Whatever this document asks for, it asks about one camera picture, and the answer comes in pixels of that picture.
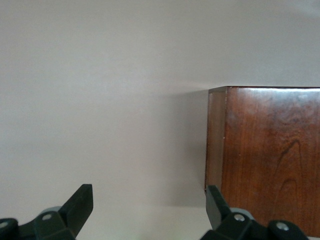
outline white wall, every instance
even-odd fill
[[[319,86],[316,0],[0,1],[0,217],[92,183],[79,240],[197,240],[207,90]]]

